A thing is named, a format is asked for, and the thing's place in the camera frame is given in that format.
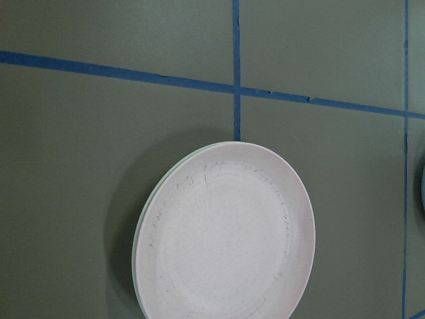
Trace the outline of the cream plate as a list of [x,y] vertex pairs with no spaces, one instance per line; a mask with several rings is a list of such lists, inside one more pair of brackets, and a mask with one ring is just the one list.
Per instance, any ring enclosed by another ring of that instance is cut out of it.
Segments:
[[141,310],[141,313],[143,314],[144,318],[149,318],[149,315],[147,313],[147,310],[145,309],[145,305],[143,304],[142,298],[141,298],[141,290],[137,282],[137,246],[138,241],[141,234],[141,229],[143,226],[143,222],[145,221],[145,216],[147,215],[147,210],[149,209],[149,206],[151,205],[152,199],[155,197],[155,194],[157,193],[158,189],[161,187],[161,185],[164,183],[164,181],[167,181],[169,179],[169,176],[178,169],[183,163],[191,159],[193,156],[197,155],[199,152],[203,152],[209,148],[216,148],[221,145],[236,145],[236,144],[243,144],[241,141],[221,141],[213,144],[209,144],[206,146],[203,146],[182,159],[180,159],[177,163],[175,163],[171,168],[169,168],[164,175],[161,177],[161,179],[156,183],[155,187],[149,194],[145,204],[143,205],[143,208],[140,211],[137,224],[135,227],[134,235],[133,235],[133,241],[132,241],[132,247],[131,247],[131,278],[133,282],[133,289],[135,292],[135,297],[137,299],[138,306]]

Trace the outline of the pink plate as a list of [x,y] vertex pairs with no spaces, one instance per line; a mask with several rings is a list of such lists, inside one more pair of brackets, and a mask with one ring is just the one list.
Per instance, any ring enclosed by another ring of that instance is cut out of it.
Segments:
[[137,246],[149,318],[289,318],[315,253],[309,195],[256,144],[199,152],[158,189]]

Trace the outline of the light blue plate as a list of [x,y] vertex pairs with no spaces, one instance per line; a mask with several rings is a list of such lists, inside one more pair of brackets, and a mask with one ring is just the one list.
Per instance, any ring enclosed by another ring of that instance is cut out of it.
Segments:
[[423,212],[425,212],[425,165],[423,165],[420,175],[420,201]]

